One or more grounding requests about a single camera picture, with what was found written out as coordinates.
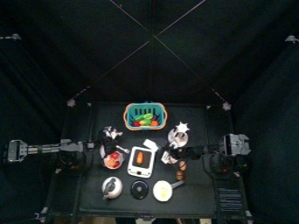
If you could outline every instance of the basket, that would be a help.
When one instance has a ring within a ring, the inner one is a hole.
[[[156,115],[156,121],[159,125],[156,126],[133,126],[133,121],[137,116],[145,114]],[[164,105],[159,102],[152,103],[131,103],[125,106],[124,112],[124,122],[125,127],[129,130],[160,130],[166,125],[167,112],[164,110]]]

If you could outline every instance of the black backdrop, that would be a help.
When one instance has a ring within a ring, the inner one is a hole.
[[[251,139],[251,210],[296,223],[299,45],[284,39],[298,10],[291,0],[1,1],[0,37],[23,38],[0,39],[1,147],[57,142],[65,101],[85,87],[77,101],[224,99]],[[3,219],[40,212],[43,162],[1,169]]]

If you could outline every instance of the egg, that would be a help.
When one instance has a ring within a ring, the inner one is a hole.
[[[184,179],[184,173],[183,173],[183,171],[178,171],[176,172],[176,179],[178,180],[183,180]]]
[[[187,164],[186,164],[184,161],[182,161],[182,162],[179,163],[179,167],[180,167],[180,170],[182,170],[182,171],[186,171],[186,169],[187,169]]]

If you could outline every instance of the silver kettle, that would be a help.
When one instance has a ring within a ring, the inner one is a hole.
[[[123,191],[123,183],[119,178],[109,177],[101,185],[101,192],[104,193],[103,200],[113,199]]]

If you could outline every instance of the cup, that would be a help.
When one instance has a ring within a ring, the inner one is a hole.
[[[119,151],[112,152],[107,157],[104,157],[104,166],[115,170],[117,169],[125,160],[125,155]]]

